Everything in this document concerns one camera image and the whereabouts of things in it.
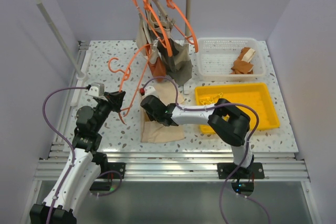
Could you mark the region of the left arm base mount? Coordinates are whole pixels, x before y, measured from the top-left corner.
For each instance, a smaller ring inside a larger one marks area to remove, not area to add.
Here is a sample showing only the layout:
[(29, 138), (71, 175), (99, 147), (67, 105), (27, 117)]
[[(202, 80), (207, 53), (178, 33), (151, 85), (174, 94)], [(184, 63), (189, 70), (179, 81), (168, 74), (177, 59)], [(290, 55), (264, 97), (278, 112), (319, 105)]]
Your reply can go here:
[(124, 179), (125, 163), (109, 162), (106, 154), (98, 152), (92, 161), (100, 166), (101, 172), (97, 177), (98, 181), (94, 180), (91, 185), (90, 192), (106, 196), (118, 190)]

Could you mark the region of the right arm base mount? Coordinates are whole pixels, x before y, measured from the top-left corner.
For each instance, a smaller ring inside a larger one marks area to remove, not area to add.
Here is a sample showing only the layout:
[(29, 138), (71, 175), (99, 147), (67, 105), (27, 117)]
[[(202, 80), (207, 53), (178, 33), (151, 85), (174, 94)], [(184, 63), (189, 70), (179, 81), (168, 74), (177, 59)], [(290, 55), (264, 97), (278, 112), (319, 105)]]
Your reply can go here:
[[(234, 163), (218, 163), (218, 178), (226, 179), (235, 168), (236, 165)], [(250, 196), (255, 189), (254, 180), (264, 178), (265, 174), (262, 163), (252, 163), (248, 168), (240, 167), (232, 174), (230, 179), (234, 181), (231, 182), (231, 187), (235, 193)]]

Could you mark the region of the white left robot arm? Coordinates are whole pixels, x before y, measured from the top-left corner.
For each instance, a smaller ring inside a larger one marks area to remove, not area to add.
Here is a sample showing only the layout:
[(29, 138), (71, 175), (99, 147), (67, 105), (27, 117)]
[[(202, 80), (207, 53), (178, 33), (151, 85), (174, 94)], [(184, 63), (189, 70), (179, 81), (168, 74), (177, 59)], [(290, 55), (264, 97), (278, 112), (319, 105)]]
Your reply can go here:
[(107, 155), (98, 149), (102, 140), (99, 131), (111, 112), (121, 111), (125, 92), (88, 90), (97, 105), (78, 109), (65, 167), (43, 202), (33, 204), (31, 223), (77, 223), (77, 211), (97, 178), (124, 178), (125, 168), (108, 162)]

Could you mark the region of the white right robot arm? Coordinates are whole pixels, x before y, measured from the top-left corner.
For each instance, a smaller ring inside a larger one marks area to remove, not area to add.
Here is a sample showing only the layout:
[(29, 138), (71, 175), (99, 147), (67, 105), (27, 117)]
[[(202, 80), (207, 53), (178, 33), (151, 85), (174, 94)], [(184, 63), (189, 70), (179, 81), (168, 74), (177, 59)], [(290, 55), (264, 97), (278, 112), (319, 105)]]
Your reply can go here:
[(246, 178), (252, 173), (253, 154), (246, 140), (246, 134), (250, 130), (250, 116), (236, 104), (219, 99), (217, 103), (203, 106), (178, 103), (165, 105), (158, 97), (149, 95), (141, 101), (141, 107), (151, 121), (164, 126), (209, 126), (223, 142), (231, 146), (236, 176)]

